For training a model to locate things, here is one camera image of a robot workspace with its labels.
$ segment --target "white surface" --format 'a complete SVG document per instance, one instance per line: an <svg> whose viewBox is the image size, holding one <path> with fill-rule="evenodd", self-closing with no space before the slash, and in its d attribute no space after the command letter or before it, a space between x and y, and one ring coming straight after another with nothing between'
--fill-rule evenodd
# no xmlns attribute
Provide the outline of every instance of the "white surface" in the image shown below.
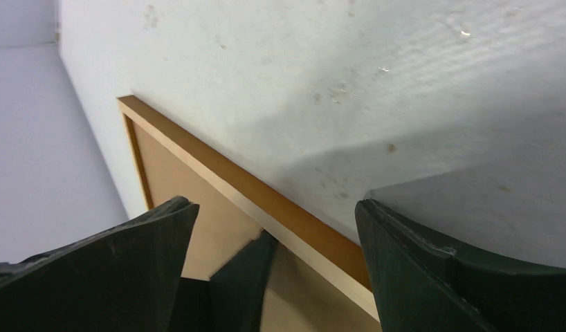
<svg viewBox="0 0 566 332"><path fill-rule="evenodd" d="M126 220L57 47L0 49L0 261Z"/></svg>
<svg viewBox="0 0 566 332"><path fill-rule="evenodd" d="M63 1L61 16L132 216L128 93L354 241L354 205L380 188L418 222L566 266L566 0Z"/></svg>
<svg viewBox="0 0 566 332"><path fill-rule="evenodd" d="M55 0L0 0L0 47L55 42Z"/></svg>

